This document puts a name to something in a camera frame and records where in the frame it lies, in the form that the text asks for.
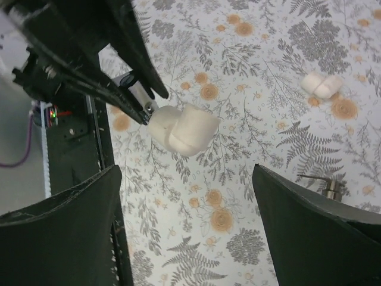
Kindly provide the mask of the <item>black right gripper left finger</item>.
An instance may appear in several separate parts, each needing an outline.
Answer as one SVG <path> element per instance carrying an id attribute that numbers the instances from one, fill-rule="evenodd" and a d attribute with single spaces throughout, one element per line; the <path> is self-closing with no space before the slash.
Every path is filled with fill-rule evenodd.
<path id="1" fill-rule="evenodd" d="M 1 216 L 1 285 L 113 285 L 110 231 L 121 171 L 108 167 Z"/>

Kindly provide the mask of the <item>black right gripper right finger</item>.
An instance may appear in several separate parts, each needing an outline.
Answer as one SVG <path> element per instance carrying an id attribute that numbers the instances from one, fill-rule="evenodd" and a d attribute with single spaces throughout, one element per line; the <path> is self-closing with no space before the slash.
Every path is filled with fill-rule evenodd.
<path id="1" fill-rule="evenodd" d="M 279 285 L 380 285 L 380 215 L 256 164 L 255 197 Z"/>

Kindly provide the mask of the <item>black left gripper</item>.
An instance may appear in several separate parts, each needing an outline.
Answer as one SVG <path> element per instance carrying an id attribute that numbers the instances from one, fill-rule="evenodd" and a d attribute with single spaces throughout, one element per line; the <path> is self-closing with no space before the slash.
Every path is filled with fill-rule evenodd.
<path id="1" fill-rule="evenodd" d="M 136 95 L 101 70 L 111 45 L 161 98 L 169 93 L 151 63 L 131 1 L 1 1 L 1 12 L 72 91 L 118 107 L 141 125 L 148 116 Z"/>

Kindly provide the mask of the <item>white elbow fitting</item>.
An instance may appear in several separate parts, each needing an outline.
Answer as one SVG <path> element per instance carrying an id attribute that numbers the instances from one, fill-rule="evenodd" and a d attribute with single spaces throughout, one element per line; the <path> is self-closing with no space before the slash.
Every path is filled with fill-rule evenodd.
<path id="1" fill-rule="evenodd" d="M 207 149 L 219 124 L 216 116 L 192 104 L 183 110 L 167 105 L 153 113 L 147 130 L 167 151 L 192 157 Z"/>

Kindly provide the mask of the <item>white elbow fitting left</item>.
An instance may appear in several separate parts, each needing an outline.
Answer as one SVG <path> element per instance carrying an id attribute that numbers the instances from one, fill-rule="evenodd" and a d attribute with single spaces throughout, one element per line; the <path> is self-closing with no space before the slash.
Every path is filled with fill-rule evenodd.
<path id="1" fill-rule="evenodd" d="M 300 86 L 308 94 L 324 100 L 330 99 L 337 93 L 343 85 L 343 80 L 336 75 L 327 77 L 315 72 L 307 74 L 300 83 Z"/>

